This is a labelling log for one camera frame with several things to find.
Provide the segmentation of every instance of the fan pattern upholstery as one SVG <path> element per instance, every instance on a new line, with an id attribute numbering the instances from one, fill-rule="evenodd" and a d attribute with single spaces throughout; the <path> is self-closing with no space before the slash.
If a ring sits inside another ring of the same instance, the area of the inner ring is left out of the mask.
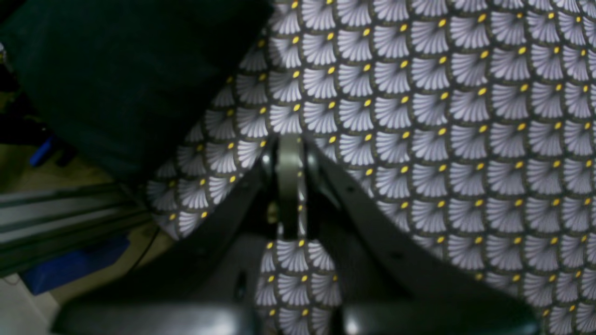
<path id="1" fill-rule="evenodd" d="M 396 229 L 525 299 L 547 333 L 594 333 L 595 47 L 589 0 L 276 3 L 147 200 L 183 238 L 269 134 L 311 134 Z M 326 334 L 333 261 L 272 241 L 255 299 L 272 333 Z"/>

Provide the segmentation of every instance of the floor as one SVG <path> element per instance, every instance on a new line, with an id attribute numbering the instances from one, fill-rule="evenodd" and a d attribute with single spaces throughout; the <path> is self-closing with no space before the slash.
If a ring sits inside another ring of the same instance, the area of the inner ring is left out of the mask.
<path id="1" fill-rule="evenodd" d="M 32 147 L 0 145 L 0 193 L 48 190 L 111 182 L 101 169 L 77 157 L 67 167 L 52 161 L 41 167 L 29 166 Z M 120 259 L 107 268 L 33 297 L 17 275 L 0 281 L 0 333 L 3 335 L 46 335 L 53 315 L 64 302 L 125 274 L 149 245 L 157 226 L 153 223 L 133 229 L 131 245 Z M 173 240 L 160 232 L 141 265 L 163 253 Z"/>

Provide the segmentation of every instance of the patterned fabric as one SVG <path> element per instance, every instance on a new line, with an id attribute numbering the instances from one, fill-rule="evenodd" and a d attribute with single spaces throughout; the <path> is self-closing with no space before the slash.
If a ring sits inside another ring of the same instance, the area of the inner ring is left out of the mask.
<path id="1" fill-rule="evenodd" d="M 159 224 L 196 229 L 272 133 L 312 134 L 394 223 L 521 297 L 546 332 L 596 332 L 591 0 L 276 4 L 238 73 L 147 185 Z M 326 334 L 341 304 L 316 241 L 272 242 L 256 304 Z"/>

